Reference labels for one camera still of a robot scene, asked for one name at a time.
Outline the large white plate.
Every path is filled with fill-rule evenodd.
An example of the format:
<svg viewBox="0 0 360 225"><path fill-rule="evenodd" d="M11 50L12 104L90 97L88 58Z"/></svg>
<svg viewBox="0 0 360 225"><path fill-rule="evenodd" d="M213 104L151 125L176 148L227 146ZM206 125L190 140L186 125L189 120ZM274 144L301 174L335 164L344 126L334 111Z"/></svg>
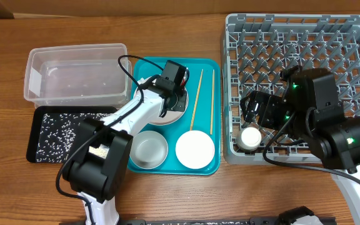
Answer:
<svg viewBox="0 0 360 225"><path fill-rule="evenodd" d="M151 76L147 77L147 78L141 78L140 80L138 80L139 84L143 84L147 81L147 79L151 78ZM133 97L136 96L138 91L138 88L136 87L136 90L133 93ZM180 111L167 111L166 115L164 117L158 117L157 119L153 120L150 122L150 124L152 125L156 125L156 126L164 126L164 125L168 125L168 124L172 124L174 122L176 122L177 120L179 120L184 113L186 112L186 109L188 108L188 93L186 92L186 105L185 105L185 110L183 112Z"/></svg>

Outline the white cup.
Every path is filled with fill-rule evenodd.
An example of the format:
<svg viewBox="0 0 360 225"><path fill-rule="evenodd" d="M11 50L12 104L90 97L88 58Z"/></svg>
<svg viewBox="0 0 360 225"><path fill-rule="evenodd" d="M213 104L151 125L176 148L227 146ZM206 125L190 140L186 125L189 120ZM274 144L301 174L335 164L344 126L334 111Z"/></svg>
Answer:
<svg viewBox="0 0 360 225"><path fill-rule="evenodd" d="M236 144L245 151L254 151L261 144L262 134L255 127L246 127L240 130L236 138Z"/></svg>

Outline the grey bowl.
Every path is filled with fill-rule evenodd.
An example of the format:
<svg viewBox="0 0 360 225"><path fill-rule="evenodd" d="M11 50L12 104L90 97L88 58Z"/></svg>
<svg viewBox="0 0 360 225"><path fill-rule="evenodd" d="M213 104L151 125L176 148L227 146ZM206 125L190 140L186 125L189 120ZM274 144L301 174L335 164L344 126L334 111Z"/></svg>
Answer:
<svg viewBox="0 0 360 225"><path fill-rule="evenodd" d="M133 138L129 157L141 169L154 169L167 155L168 143L164 136L156 131L143 131Z"/></svg>

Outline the white rice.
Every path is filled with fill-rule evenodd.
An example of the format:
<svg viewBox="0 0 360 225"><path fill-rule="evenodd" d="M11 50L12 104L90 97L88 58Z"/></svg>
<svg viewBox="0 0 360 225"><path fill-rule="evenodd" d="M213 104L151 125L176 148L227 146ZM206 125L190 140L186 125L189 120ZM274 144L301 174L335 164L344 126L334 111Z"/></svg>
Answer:
<svg viewBox="0 0 360 225"><path fill-rule="evenodd" d="M42 117L36 148L37 163L62 163L68 158L79 123L86 118L100 120L110 113L46 113Z"/></svg>

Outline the red snack wrapper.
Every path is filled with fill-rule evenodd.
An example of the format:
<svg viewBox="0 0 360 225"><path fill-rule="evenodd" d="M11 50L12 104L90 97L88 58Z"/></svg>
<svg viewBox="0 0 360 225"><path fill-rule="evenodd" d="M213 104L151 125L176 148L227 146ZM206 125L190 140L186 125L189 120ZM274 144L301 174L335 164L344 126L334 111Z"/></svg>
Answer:
<svg viewBox="0 0 360 225"><path fill-rule="evenodd" d="M186 71L185 71L185 74L184 74L184 79L183 79L183 81L181 83L181 86L185 86L186 83L188 82L188 80L189 80L189 69L186 68Z"/></svg>

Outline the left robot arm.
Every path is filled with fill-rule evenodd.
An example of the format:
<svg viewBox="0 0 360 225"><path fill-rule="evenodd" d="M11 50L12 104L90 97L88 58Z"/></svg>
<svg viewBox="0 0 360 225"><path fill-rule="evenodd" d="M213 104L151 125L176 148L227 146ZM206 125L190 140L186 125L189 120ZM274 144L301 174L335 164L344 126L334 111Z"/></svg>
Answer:
<svg viewBox="0 0 360 225"><path fill-rule="evenodd" d="M189 69L168 60L161 74L135 82L135 97L102 120L80 122L67 160L61 166L56 189L80 199L85 224L117 224L114 197L123 182L133 138L147 124L168 111L185 111Z"/></svg>

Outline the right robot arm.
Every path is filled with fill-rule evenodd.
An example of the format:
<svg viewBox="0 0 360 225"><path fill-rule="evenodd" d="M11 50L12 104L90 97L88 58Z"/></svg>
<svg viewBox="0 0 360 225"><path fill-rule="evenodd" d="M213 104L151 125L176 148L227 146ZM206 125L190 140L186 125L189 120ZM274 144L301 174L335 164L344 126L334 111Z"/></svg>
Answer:
<svg viewBox="0 0 360 225"><path fill-rule="evenodd" d="M287 88L282 96L252 91L240 100L246 123L256 121L276 131L262 156L270 164L329 173L360 224L360 116L347 117L332 72L293 66L281 71ZM322 162L320 167L275 161L267 151L282 135L304 141Z"/></svg>

